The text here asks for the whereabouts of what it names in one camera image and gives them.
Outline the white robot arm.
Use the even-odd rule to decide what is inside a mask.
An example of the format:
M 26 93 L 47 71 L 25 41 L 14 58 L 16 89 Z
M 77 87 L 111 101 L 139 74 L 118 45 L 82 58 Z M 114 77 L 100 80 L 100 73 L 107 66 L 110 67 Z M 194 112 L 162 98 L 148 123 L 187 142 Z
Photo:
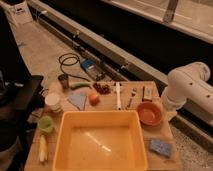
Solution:
M 182 108 L 191 100 L 213 116 L 213 86 L 207 81 L 210 68 L 203 62 L 193 62 L 171 70 L 161 99 L 168 111 Z

